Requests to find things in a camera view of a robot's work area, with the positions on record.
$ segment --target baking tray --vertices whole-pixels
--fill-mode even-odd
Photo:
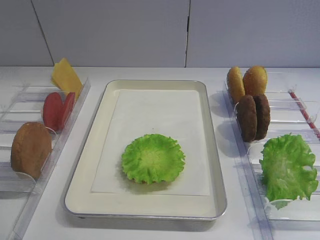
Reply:
[[[172,183],[123,176],[126,145],[144,134],[170,136],[185,166]],[[64,199],[78,217],[214,222],[227,198],[206,86],[184,80],[114,80],[105,88]]]
[[[35,181],[31,176],[13,171],[10,163],[11,146],[17,130],[29,121],[42,122],[42,109],[48,94],[64,92],[53,85],[24,84],[12,86],[1,94],[0,111],[0,239],[21,240],[28,228],[46,185],[59,159],[90,89],[90,81],[83,86],[65,127],[52,132],[52,152]]]
[[[266,187],[262,185],[262,168],[259,163],[263,159],[261,151],[264,144],[271,138],[285,134],[301,135],[316,155],[314,167],[318,170],[317,180],[320,181],[320,132],[315,126],[320,104],[317,101],[303,101],[295,94],[297,86],[283,86],[278,90],[270,90],[274,82],[283,81],[285,74],[268,73],[268,86],[265,95],[270,105],[271,121],[265,139],[244,142],[237,121],[236,107],[224,83],[223,95],[229,112],[231,126],[237,142],[240,162],[245,171],[255,216],[258,219],[262,239],[274,239],[271,229],[280,230],[318,230],[320,227],[320,187],[306,200],[277,200],[269,202],[266,198]],[[288,205],[277,209],[275,204],[286,202]]]

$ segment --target white paper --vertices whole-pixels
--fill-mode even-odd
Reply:
[[[127,179],[121,155],[145,134],[177,140],[184,152],[184,170],[172,183],[150,185]],[[91,192],[209,196],[208,154],[200,97],[192,90],[120,90]]]

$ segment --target metal tray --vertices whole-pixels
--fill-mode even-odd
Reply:
[[[185,167],[171,184],[123,176],[125,147],[144,134],[178,140]],[[78,217],[214,222],[227,198],[206,86],[199,81],[115,80],[103,93],[64,199]]]

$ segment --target white wall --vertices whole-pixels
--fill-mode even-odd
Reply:
[[[184,67],[189,0],[32,0],[55,62]]]
[[[191,0],[187,67],[320,67],[319,0]]]
[[[52,66],[29,0],[0,0],[0,66]]]

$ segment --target brown patty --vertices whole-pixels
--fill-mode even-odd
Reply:
[[[37,179],[51,152],[51,136],[40,122],[26,122],[17,131],[11,148],[11,167]]]
[[[251,95],[244,95],[240,98],[236,110],[243,141],[253,141],[257,132],[257,111],[254,98]]]
[[[257,127],[254,140],[264,139],[267,135],[270,124],[270,107],[269,102],[264,94],[253,97],[256,108]]]

